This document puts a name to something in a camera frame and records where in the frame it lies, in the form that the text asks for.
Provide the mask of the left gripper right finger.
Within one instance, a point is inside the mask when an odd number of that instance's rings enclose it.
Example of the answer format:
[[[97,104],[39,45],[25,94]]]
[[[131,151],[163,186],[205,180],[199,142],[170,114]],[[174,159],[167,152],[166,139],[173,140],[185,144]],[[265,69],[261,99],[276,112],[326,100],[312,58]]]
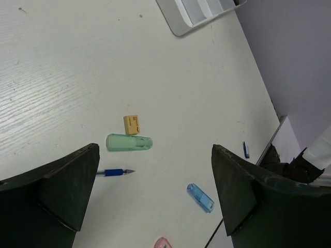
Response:
[[[274,174],[221,145],[212,169],[234,247],[330,247],[330,189]]]

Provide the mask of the blue pen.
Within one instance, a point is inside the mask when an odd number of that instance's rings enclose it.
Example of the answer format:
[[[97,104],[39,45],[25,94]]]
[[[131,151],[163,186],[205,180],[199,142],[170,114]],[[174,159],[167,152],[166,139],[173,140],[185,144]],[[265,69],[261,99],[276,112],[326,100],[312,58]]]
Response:
[[[112,177],[112,176],[122,176],[126,174],[133,173],[134,170],[131,169],[105,169],[105,170],[99,170],[97,172],[97,176],[105,176],[105,177]]]

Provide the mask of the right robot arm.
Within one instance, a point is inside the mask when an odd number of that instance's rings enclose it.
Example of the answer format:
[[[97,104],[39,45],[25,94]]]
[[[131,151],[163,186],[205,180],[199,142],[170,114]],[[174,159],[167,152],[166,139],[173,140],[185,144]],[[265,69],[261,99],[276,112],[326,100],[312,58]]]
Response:
[[[310,184],[330,166],[330,126],[290,164],[283,169],[283,177]]]

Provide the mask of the small purple pen cap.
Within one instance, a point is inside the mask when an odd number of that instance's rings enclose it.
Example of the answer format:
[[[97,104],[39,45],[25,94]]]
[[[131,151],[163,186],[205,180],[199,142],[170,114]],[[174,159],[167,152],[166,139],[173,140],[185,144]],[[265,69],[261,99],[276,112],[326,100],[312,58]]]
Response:
[[[246,159],[250,158],[249,148],[246,142],[243,142],[243,151],[244,151],[244,157]]]

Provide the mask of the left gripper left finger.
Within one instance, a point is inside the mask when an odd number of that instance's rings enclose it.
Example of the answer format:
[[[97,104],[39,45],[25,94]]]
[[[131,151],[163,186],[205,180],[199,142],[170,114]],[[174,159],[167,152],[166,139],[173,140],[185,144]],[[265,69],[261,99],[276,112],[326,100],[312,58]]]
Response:
[[[99,166],[99,145],[1,180],[1,247],[72,247]]]

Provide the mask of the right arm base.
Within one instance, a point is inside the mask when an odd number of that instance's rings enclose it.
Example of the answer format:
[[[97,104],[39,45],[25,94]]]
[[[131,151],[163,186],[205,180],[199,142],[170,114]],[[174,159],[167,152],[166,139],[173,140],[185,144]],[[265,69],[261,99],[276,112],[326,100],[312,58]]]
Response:
[[[282,163],[280,161],[280,156],[276,150],[276,147],[272,144],[269,146],[261,162],[259,163],[259,167],[280,176],[284,175],[284,169],[286,166],[287,163]]]

